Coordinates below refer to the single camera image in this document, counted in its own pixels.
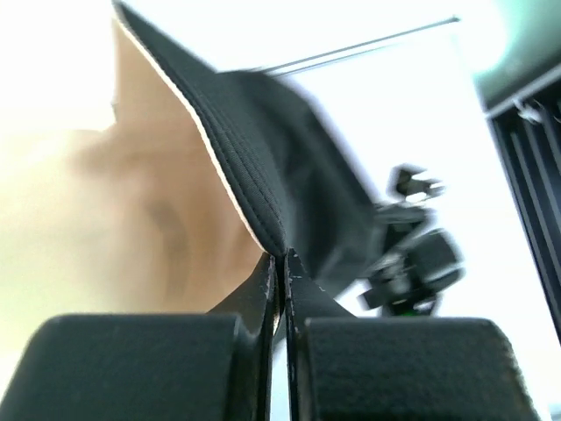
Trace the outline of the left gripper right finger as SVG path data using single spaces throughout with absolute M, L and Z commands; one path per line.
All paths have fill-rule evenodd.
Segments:
M 284 260 L 294 420 L 536 420 L 508 339 L 484 318 L 357 318 Z

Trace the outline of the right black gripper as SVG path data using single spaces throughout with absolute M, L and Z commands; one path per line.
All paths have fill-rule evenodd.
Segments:
M 382 316 L 431 316 L 443 292 L 465 275 L 463 256 L 451 235 L 434 228 L 429 201 L 444 193 L 424 168 L 401 164 L 392 169 L 387 192 L 395 203 L 380 208 L 387 221 L 382 257 L 371 266 L 368 289 L 360 296 Z

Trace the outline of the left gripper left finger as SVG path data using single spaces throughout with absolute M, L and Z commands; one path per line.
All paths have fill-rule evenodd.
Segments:
M 33 335 L 4 420 L 266 420 L 276 265 L 205 314 L 73 314 Z

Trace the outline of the black and beige hat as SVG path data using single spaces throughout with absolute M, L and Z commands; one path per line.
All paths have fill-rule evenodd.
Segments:
M 378 209 L 290 86 L 219 72 L 127 5 L 113 58 L 90 11 L 60 36 L 39 1 L 1 5 L 1 314 L 205 312 L 263 254 L 326 289 L 381 256 Z

